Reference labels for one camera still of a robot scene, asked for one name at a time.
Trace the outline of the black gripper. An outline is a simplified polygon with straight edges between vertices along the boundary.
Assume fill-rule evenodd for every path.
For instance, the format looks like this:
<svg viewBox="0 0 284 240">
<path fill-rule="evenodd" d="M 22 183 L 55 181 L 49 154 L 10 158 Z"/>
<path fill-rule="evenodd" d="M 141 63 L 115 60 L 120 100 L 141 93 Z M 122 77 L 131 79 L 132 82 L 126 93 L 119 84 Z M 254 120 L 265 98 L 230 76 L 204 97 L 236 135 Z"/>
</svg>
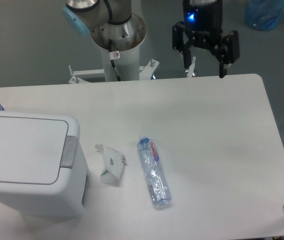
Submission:
<svg viewBox="0 0 284 240">
<path fill-rule="evenodd" d="M 184 67 L 192 64 L 190 47 L 209 50 L 219 61 L 219 77 L 240 57 L 239 33 L 222 33 L 221 0 L 184 0 L 184 22 L 172 27 L 172 48 L 183 55 Z M 184 42 L 184 33 L 188 41 Z"/>
</svg>

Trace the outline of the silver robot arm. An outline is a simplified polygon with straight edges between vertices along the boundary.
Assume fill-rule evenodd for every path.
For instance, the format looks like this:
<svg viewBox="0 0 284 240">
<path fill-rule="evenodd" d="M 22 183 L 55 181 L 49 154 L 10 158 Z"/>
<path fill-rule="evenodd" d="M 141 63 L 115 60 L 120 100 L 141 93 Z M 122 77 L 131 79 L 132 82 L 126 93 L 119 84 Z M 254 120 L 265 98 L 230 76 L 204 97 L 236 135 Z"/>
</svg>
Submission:
<svg viewBox="0 0 284 240">
<path fill-rule="evenodd" d="M 208 50 L 219 62 L 219 76 L 240 56 L 237 31 L 222 31 L 222 1 L 184 0 L 183 20 L 172 28 L 172 47 L 183 56 L 191 77 L 191 47 Z M 90 35 L 102 55 L 105 80 L 122 82 L 151 79 L 158 65 L 140 66 L 140 45 L 146 38 L 144 20 L 132 12 L 129 0 L 68 0 L 63 15 L 79 35 Z"/>
</svg>

